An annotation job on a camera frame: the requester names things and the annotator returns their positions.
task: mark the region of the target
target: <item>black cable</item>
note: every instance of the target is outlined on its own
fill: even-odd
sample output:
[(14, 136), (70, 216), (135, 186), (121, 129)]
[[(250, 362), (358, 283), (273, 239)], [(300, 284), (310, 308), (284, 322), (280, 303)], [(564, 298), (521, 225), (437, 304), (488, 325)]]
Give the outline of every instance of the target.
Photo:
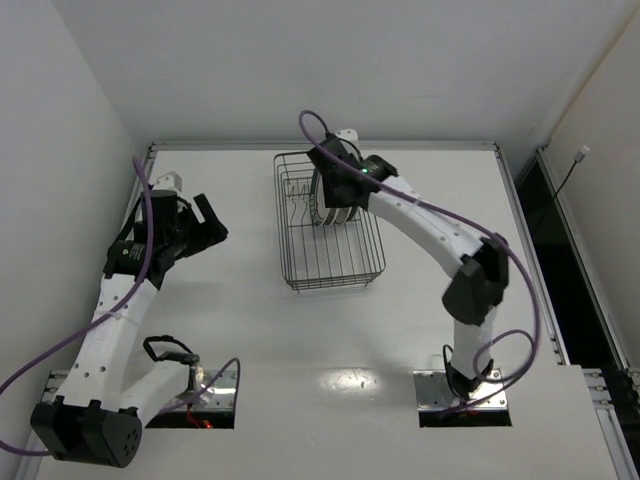
[(451, 345), (449, 344), (444, 344), (442, 346), (442, 360), (444, 360), (444, 376), (447, 378), (447, 385), (449, 386), (449, 390), (451, 390), (451, 393), (453, 393), (457, 398), (459, 398), (460, 400), (462, 400), (463, 402), (466, 401), (464, 397), (458, 395), (458, 392), (456, 392), (452, 387), (451, 387), (451, 380), (449, 378), (449, 362), (447, 361), (447, 349), (451, 352), (451, 355), (453, 355), (453, 348), (451, 347)]
[(554, 205), (554, 203), (556, 201), (556, 198), (558, 198), (558, 194), (560, 193), (562, 188), (565, 186), (565, 184), (569, 180), (569, 177), (573, 173), (573, 170), (576, 168), (578, 163), (580, 163), (580, 162), (576, 162), (576, 161), (573, 162), (573, 165), (571, 165), (571, 168), (569, 169), (569, 172), (567, 173), (566, 177), (564, 177), (564, 180), (562, 181), (562, 183), (560, 184), (558, 189), (554, 192), (553, 197), (551, 197), (551, 200), (549, 201), (549, 204), (547, 205), (547, 208), (545, 209), (544, 213), (542, 214), (542, 217), (540, 217), (540, 220), (538, 220), (538, 223), (536, 223), (536, 226), (531, 230), (531, 238), (532, 239), (536, 236), (536, 233), (538, 232), (538, 230), (540, 229), (540, 227), (544, 223), (544, 220), (547, 218), (547, 215), (549, 214), (549, 211), (551, 210), (551, 207), (553, 207), (553, 205)]
[(147, 337), (142, 342), (142, 348), (144, 348), (144, 351), (147, 352), (147, 355), (149, 355), (149, 358), (151, 360), (153, 360), (154, 362), (158, 361), (158, 356), (156, 355), (156, 352), (151, 347), (151, 344), (152, 343), (158, 343), (158, 342), (172, 343), (173, 345), (179, 346), (180, 348), (182, 348), (187, 353), (193, 353), (189, 347), (187, 347), (180, 340), (176, 340), (171, 335), (160, 335), (160, 336), (157, 336), (157, 337)]
[(358, 160), (360, 160), (362, 162), (362, 153), (360, 152), (360, 149), (358, 147), (356, 147), (353, 142), (350, 142), (349, 140), (345, 140), (344, 138), (340, 138), (340, 137), (336, 137), (338, 140), (340, 140), (342, 143), (346, 143), (347, 145), (351, 145), (351, 147), (356, 151), (356, 153), (358, 154)]

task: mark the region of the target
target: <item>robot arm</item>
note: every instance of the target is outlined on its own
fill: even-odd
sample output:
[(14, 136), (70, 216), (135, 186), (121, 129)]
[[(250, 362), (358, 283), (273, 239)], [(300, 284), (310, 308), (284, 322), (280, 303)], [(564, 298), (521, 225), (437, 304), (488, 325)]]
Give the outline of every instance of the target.
[(127, 466), (138, 449), (142, 429), (172, 398), (193, 391), (200, 359), (191, 352), (165, 352), (153, 369), (123, 391), (127, 363), (138, 329), (175, 262), (227, 237), (206, 197), (193, 200), (204, 222), (180, 198), (181, 179), (161, 177), (151, 191), (154, 242), (144, 282), (131, 299), (113, 311), (143, 271), (149, 219), (134, 208), (107, 252), (95, 321), (112, 318), (85, 337), (67, 378), (52, 403), (34, 408), (31, 426), (58, 460)]
[[(321, 145), (366, 175), (417, 197), (397, 169), (384, 159), (372, 155), (359, 160), (349, 152), (340, 140), (347, 131), (351, 132), (349, 141), (354, 142), (354, 130), (343, 130), (329, 135)], [(454, 346), (446, 366), (447, 376), (454, 393), (468, 399), (493, 367), (490, 349), (477, 359), (479, 375), (474, 358), (492, 339), (496, 307), (509, 282), (507, 256), (494, 241), (460, 228), (447, 217), (354, 178), (317, 148), (310, 150), (308, 156), (322, 176), (327, 207), (358, 206), (383, 218), (431, 255), (452, 279), (443, 296), (443, 304), (454, 319)]]

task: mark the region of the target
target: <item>white wall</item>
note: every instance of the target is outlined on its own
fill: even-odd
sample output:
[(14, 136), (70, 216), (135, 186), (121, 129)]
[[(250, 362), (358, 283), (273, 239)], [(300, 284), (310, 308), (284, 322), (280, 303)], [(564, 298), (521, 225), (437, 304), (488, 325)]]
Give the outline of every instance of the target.
[(515, 171), (637, 0), (53, 0), (124, 123), (159, 139), (497, 140)]
[(577, 150), (582, 145), (591, 148), (560, 198), (635, 366), (640, 366), (639, 52), (640, 14), (636, 14), (547, 150), (557, 186)]
[[(49, 0), (0, 4), (0, 378), (91, 317), (134, 174), (131, 139)], [(0, 399), (0, 435), (26, 440), (49, 367)], [(0, 453), (0, 478), (18, 458)]]

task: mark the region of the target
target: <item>tabletop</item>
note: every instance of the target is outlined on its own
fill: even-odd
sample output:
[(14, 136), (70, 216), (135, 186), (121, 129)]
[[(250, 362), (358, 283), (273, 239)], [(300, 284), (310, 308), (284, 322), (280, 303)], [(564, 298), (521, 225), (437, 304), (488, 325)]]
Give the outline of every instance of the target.
[[(420, 428), (413, 371), (442, 368), (453, 334), (441, 303), (449, 279), (380, 221), (386, 269), (373, 283), (292, 291), (280, 269), (277, 153), (163, 150), (151, 172), (178, 172), (183, 196), (205, 193), (230, 233), (168, 273), (140, 338), (173, 335), (211, 369), (239, 357), (235, 428), (147, 429), (124, 470), (45, 459), (39, 480), (616, 478), (581, 369), (556, 364), (544, 328), (533, 368), (507, 391), (511, 427)], [(500, 232), (525, 258), (495, 151), (365, 153), (397, 166), (426, 200)], [(495, 333), (512, 328), (533, 328), (513, 266)], [(527, 348), (517, 338), (496, 345), (496, 367), (513, 370)]]

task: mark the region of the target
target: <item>metal wire rack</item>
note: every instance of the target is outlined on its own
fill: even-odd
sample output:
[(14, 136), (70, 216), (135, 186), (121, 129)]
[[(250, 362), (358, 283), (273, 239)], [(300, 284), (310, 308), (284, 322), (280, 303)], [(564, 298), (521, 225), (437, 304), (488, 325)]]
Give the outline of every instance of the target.
[(342, 225), (314, 225), (310, 199), (314, 167), (306, 152), (273, 161), (282, 276), (296, 291), (368, 285), (386, 261), (378, 220), (358, 209)]

